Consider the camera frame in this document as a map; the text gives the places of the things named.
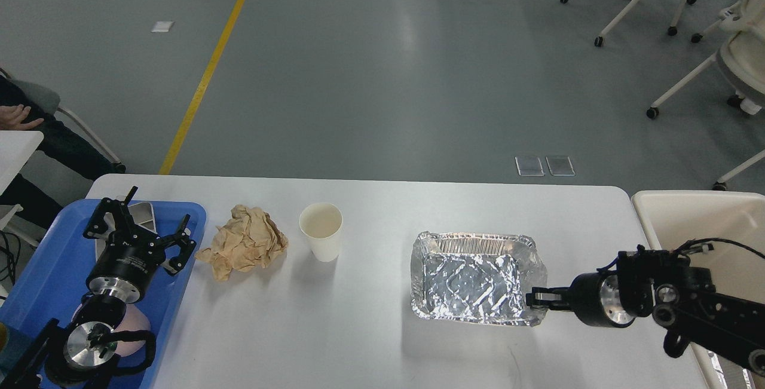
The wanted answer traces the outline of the person right hand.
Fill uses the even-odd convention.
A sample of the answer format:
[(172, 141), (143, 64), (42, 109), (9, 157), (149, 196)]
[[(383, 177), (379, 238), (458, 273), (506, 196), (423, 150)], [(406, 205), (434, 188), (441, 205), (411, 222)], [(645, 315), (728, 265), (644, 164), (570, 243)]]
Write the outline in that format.
[(39, 127), (44, 118), (29, 120), (31, 107), (23, 104), (15, 106), (1, 106), (1, 130), (2, 131), (29, 131)]

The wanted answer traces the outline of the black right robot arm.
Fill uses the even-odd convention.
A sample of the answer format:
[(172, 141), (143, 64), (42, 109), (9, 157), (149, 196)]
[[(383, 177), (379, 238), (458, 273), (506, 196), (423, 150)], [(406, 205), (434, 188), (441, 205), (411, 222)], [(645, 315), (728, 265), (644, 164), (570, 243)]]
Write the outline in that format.
[(533, 287), (528, 308), (571, 312), (592, 327), (624, 329), (651, 317), (666, 329), (662, 348), (681, 357), (690, 344), (763, 376), (763, 304), (719, 293), (711, 270), (691, 265), (691, 255), (728, 244), (763, 253), (738, 241), (711, 237), (687, 240), (674, 250), (638, 245), (620, 251), (607, 266), (577, 275), (567, 287)]

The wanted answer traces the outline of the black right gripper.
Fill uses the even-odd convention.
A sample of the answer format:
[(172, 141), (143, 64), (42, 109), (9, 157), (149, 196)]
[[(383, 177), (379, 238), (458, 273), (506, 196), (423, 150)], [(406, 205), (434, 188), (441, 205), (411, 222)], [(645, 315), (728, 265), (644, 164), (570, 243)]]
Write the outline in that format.
[(578, 275), (567, 288), (533, 287), (525, 304), (534, 310), (565, 312), (566, 307), (584, 324), (598, 328), (628, 328), (635, 316), (624, 308), (615, 274)]

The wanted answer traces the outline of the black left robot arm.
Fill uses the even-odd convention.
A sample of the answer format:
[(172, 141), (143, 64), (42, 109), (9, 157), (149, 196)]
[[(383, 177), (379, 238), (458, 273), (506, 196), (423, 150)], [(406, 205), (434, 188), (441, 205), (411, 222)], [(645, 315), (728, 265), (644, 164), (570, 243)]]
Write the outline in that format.
[(79, 200), (2, 305), (3, 388), (148, 388), (207, 214), (194, 202)]

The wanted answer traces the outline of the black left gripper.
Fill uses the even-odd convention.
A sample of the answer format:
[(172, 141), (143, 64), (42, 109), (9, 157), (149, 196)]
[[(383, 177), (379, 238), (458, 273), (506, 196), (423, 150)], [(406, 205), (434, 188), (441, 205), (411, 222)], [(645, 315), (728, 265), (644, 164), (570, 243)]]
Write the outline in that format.
[[(188, 231), (190, 214), (184, 215), (175, 233), (157, 237), (152, 247), (126, 243), (142, 236), (142, 226), (134, 222), (128, 209), (136, 191), (137, 187), (132, 187), (123, 200), (102, 198), (82, 232), (84, 238), (104, 240), (108, 244), (85, 278), (88, 291), (115, 297), (124, 304), (136, 304), (144, 299), (158, 267), (168, 275), (178, 275), (197, 247)], [(178, 254), (168, 258), (167, 249), (176, 246)]]

